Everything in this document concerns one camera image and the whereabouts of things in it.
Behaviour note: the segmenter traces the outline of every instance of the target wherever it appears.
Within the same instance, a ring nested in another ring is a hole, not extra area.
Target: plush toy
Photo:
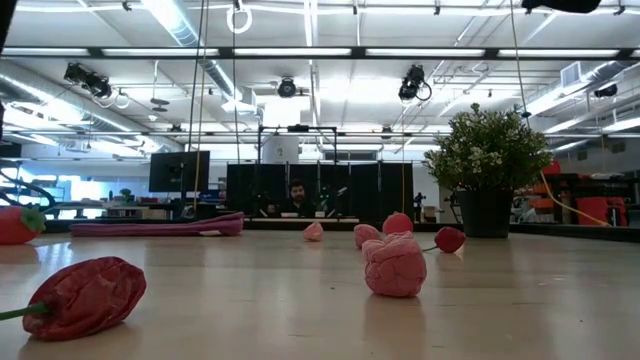
[[[0,320],[23,316],[36,338],[73,340],[122,322],[147,287],[139,268],[117,257],[68,266],[47,279],[24,309],[0,313]]]
[[[304,229],[304,231],[302,232],[302,236],[307,241],[317,242],[322,241],[323,232],[324,231],[322,230],[322,225],[320,225],[320,223],[316,221],[313,224],[309,225],[306,229]]]
[[[462,231],[446,226],[438,231],[434,240],[442,252],[453,254],[464,245],[466,237]]]
[[[356,247],[362,249],[362,244],[367,240],[380,240],[380,232],[371,225],[360,224],[353,229],[356,239]]]
[[[8,206],[0,209],[0,245],[19,245],[45,230],[46,218],[38,208]]]
[[[382,232],[387,235],[405,231],[413,232],[413,221],[405,214],[395,213],[382,224]]]
[[[388,242],[369,240],[362,244],[362,253],[367,261],[367,286],[378,295],[417,295],[427,278],[422,249],[409,232],[394,234],[387,239]]]

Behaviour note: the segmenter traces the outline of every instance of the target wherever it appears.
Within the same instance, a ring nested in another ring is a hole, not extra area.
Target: fluorescent light
[[[576,125],[576,124],[579,124],[579,123],[580,123],[580,120],[565,121],[565,122],[562,122],[562,123],[560,123],[558,125],[555,125],[555,126],[552,126],[552,127],[548,128],[547,130],[543,131],[543,133],[545,133],[545,134],[553,134],[553,133],[558,132],[558,131],[566,130],[566,129],[572,127],[573,125]]]
[[[37,142],[44,145],[58,146],[57,142],[49,139],[48,137],[44,137],[40,135],[24,136],[24,135],[17,135],[17,134],[7,134],[7,136],[13,136],[13,137],[17,137],[18,139],[33,141],[33,142]]]
[[[367,56],[480,57],[484,49],[367,49]]]
[[[613,57],[620,51],[615,49],[521,49],[518,50],[520,57]],[[503,49],[498,51],[498,57],[515,57],[515,49]]]
[[[181,9],[173,0],[142,0],[142,4],[167,30],[175,30],[185,23]]]
[[[346,48],[244,48],[234,49],[234,54],[244,56],[349,56]]]
[[[103,49],[105,56],[204,56],[205,49],[196,48],[113,48]],[[218,56],[220,51],[214,48],[206,48],[207,56]]]
[[[640,126],[640,117],[629,119],[629,120],[618,121],[613,125],[609,125],[603,128],[602,131],[604,132],[621,131],[621,130],[631,129],[636,126]]]
[[[572,142],[572,143],[569,143],[569,144],[566,144],[566,145],[559,146],[559,147],[553,149],[552,151],[569,150],[569,149],[574,148],[574,147],[576,147],[578,145],[582,145],[582,144],[584,144],[586,142],[587,142],[587,140],[580,140],[580,141]]]
[[[18,48],[8,47],[2,50],[2,56],[88,56],[86,48]]]

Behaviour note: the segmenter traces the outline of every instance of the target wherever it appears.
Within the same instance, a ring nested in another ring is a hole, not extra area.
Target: pink fabric ball
[[[464,245],[466,237],[462,231],[446,226],[438,231],[434,240],[442,252],[453,254]]]
[[[420,292],[427,264],[420,245],[407,234],[387,237],[386,243],[369,240],[362,244],[367,261],[365,281],[374,294],[411,297]]]
[[[324,230],[322,230],[322,225],[320,225],[320,223],[316,221],[313,224],[309,225],[306,229],[304,229],[304,231],[302,232],[302,236],[307,241],[322,241],[323,232]]]
[[[405,231],[413,231],[413,221],[406,214],[393,214],[382,224],[382,232],[387,235]]]
[[[355,235],[356,247],[358,249],[362,249],[362,244],[364,244],[364,242],[367,240],[381,239],[378,229],[366,224],[356,225],[356,227],[353,229],[353,234]]]

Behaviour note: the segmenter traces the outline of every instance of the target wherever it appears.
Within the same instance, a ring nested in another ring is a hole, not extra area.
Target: table surface
[[[423,246],[433,234],[416,234]],[[371,295],[349,232],[235,238],[46,236],[0,248],[0,304],[26,304],[58,269],[115,255],[148,288],[123,325],[87,338],[30,339],[0,322],[3,360],[637,359],[640,247],[512,234],[427,253],[418,297]]]

